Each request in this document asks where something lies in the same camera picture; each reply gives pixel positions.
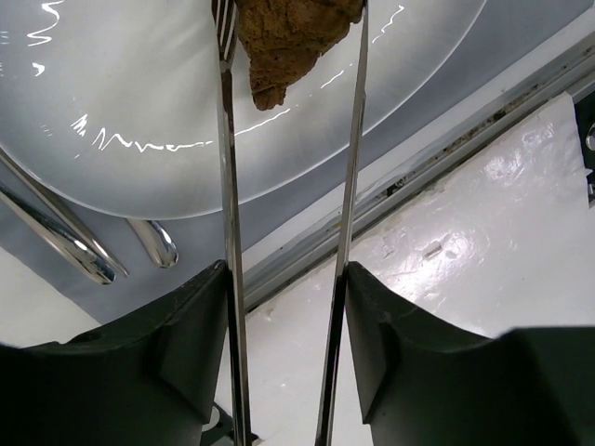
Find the brown croissant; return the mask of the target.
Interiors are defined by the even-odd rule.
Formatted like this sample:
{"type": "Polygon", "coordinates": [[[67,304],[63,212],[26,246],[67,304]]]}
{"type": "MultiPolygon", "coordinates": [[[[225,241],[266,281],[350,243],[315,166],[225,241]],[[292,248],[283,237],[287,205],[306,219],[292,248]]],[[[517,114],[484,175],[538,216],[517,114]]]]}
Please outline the brown croissant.
{"type": "Polygon", "coordinates": [[[248,0],[237,6],[251,95],[262,112],[283,105],[287,88],[347,36],[364,10],[359,0],[248,0]]]}

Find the silver tongs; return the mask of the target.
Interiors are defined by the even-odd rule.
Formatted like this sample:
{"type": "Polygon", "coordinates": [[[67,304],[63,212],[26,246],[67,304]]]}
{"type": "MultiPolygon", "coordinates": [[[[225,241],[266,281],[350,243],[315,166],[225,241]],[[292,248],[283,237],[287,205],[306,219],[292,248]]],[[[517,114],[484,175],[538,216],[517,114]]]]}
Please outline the silver tongs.
{"type": "MultiPolygon", "coordinates": [[[[249,382],[245,335],[245,289],[241,246],[241,225],[236,169],[235,133],[233,119],[231,67],[237,44],[236,24],[238,8],[233,1],[211,3],[218,45],[218,141],[219,166],[224,216],[225,254],[228,265],[228,320],[231,354],[232,415],[235,445],[250,445],[252,429],[249,404],[249,382]]],[[[353,112],[350,127],[350,146],[344,198],[338,238],[337,264],[326,350],[320,406],[315,443],[332,443],[337,373],[347,296],[347,267],[352,240],[353,211],[355,205],[360,148],[363,137],[365,81],[368,61],[369,6],[363,3],[363,24],[359,49],[357,79],[354,89],[353,112]]]]}

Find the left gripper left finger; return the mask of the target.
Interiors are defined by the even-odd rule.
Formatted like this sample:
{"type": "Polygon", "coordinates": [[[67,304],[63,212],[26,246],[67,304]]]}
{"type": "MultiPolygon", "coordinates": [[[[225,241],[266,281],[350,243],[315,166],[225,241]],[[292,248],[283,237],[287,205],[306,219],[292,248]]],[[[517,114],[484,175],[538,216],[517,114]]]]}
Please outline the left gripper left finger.
{"type": "Polygon", "coordinates": [[[5,445],[197,445],[227,330],[226,267],[71,341],[1,348],[5,445]]]}

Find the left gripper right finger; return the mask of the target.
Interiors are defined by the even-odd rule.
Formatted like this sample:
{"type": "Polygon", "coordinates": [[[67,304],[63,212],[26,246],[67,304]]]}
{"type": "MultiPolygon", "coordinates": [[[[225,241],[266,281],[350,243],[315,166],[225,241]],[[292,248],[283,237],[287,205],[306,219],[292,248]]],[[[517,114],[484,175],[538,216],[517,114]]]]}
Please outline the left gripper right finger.
{"type": "Polygon", "coordinates": [[[517,328],[489,338],[348,268],[350,348],[376,445],[590,445],[594,331],[517,328]]]}

